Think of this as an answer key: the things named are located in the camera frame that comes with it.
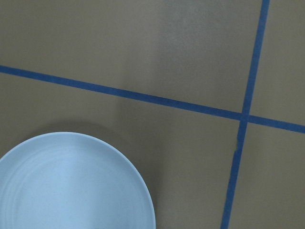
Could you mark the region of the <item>blue plate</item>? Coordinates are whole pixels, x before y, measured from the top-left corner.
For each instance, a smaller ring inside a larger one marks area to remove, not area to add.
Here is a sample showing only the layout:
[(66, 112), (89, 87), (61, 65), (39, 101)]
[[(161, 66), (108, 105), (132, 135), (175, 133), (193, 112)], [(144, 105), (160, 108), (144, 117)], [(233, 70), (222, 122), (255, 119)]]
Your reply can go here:
[(154, 229), (148, 188), (120, 151), (95, 137), (56, 132), (0, 160), (3, 229)]

